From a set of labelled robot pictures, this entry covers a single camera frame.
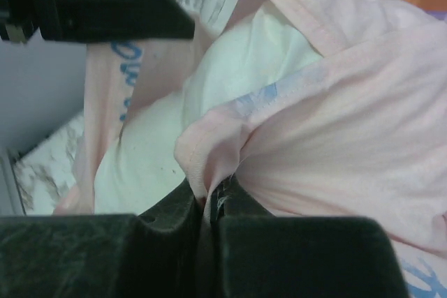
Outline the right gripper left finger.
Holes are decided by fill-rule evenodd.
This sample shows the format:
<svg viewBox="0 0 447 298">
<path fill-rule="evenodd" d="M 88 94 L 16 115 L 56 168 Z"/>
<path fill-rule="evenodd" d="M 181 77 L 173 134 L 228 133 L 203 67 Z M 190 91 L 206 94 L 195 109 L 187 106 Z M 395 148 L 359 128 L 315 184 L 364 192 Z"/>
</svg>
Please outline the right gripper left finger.
<svg viewBox="0 0 447 298">
<path fill-rule="evenodd" d="M 141 215 L 3 217 L 2 297 L 193 297 L 201 211 L 187 181 Z"/>
</svg>

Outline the pink purple printed pillowcase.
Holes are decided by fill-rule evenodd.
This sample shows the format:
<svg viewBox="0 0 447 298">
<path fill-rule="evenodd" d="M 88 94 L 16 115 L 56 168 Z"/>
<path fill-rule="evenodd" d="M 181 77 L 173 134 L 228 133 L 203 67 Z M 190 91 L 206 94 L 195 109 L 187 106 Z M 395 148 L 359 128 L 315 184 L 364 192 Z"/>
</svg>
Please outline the pink purple printed pillowcase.
<svg viewBox="0 0 447 298">
<path fill-rule="evenodd" d="M 407 297 L 445 297 L 446 23 L 401 0 L 176 1 L 194 21 L 191 40 L 88 45 L 76 183 L 56 213 L 115 215 L 94 211 L 109 147 L 180 91 L 220 36 L 271 3 L 321 58 L 211 108 L 177 138 L 202 214 L 194 297 L 216 296 L 211 200 L 230 177 L 276 217 L 376 221 Z"/>
</svg>

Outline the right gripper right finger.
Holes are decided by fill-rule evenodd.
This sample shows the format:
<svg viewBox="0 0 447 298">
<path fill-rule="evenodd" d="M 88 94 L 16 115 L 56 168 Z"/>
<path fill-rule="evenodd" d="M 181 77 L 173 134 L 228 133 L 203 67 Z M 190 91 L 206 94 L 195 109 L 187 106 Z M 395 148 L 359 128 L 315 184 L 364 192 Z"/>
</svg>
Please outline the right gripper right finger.
<svg viewBox="0 0 447 298">
<path fill-rule="evenodd" d="M 218 297 L 407 297 L 390 240 L 363 217 L 276 217 L 234 177 L 212 194 Z"/>
</svg>

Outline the white pillow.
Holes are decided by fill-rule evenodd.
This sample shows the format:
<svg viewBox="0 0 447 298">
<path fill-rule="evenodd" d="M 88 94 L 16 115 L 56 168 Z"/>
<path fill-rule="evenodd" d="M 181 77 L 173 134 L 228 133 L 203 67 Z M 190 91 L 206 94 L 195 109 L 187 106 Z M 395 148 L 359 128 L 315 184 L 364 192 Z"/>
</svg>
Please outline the white pillow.
<svg viewBox="0 0 447 298">
<path fill-rule="evenodd" d="M 321 55 L 271 3 L 220 36 L 180 91 L 158 99 L 128 123 L 94 180 L 96 214 L 141 214 L 185 176 L 175 142 L 208 110 L 266 87 Z"/>
</svg>

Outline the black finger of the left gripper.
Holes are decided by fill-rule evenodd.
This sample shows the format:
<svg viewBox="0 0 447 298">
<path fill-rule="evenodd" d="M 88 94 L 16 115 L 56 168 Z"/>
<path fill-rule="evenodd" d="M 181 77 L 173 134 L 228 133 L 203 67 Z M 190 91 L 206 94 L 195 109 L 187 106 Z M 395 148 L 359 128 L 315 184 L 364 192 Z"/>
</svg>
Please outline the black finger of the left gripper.
<svg viewBox="0 0 447 298">
<path fill-rule="evenodd" d="M 105 43 L 191 40 L 193 19 L 176 0 L 1 0 L 1 39 Z"/>
</svg>

